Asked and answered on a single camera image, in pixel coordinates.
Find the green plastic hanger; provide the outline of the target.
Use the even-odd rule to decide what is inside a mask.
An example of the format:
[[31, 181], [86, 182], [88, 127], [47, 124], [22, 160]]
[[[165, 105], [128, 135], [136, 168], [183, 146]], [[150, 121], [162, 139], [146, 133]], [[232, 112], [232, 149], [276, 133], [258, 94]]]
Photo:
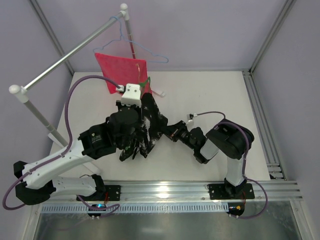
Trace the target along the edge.
[[145, 67], [140, 63], [135, 65], [137, 71], [137, 83], [127, 83], [121, 97], [121, 104], [129, 108], [131, 113], [127, 115], [130, 126], [126, 129], [123, 139], [125, 143], [124, 153], [135, 155], [139, 152], [142, 156], [148, 155], [148, 133], [145, 126], [143, 104], [141, 98], [150, 93], [150, 78], [147, 76]]

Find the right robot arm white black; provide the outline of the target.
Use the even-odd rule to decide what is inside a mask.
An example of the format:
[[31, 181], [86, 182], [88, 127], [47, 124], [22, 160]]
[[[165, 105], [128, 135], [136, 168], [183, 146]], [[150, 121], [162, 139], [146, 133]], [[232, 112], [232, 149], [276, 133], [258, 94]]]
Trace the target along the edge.
[[211, 190], [216, 200], [239, 199], [246, 195], [247, 155], [255, 140], [249, 129], [224, 118], [206, 134], [200, 127], [188, 130], [184, 121], [165, 126], [161, 131], [171, 141], [181, 141], [192, 149], [200, 164], [209, 163], [220, 152], [227, 157], [224, 182], [217, 190]]

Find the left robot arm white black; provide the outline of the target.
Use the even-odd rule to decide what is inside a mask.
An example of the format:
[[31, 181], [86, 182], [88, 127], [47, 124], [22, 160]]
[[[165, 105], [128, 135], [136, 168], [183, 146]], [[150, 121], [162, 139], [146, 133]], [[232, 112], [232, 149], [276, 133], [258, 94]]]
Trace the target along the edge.
[[81, 133], [67, 147], [33, 163], [18, 161], [14, 174], [20, 178], [14, 187], [16, 197], [25, 205], [37, 205], [57, 196], [76, 195], [85, 201], [102, 201], [107, 188], [101, 176], [69, 178], [61, 174], [117, 150], [133, 149], [141, 127], [141, 107], [116, 102], [118, 111], [104, 123]]

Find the black white tie-dye trousers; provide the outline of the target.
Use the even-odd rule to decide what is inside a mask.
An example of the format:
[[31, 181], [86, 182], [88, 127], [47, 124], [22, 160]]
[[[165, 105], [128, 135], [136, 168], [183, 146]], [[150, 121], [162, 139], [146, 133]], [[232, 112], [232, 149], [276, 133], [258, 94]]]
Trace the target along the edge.
[[162, 137], [162, 128], [168, 124], [168, 119], [161, 114], [151, 93], [143, 94], [141, 107], [141, 122], [128, 138], [129, 142], [119, 156], [122, 162], [129, 157], [134, 159], [138, 153], [146, 158]]

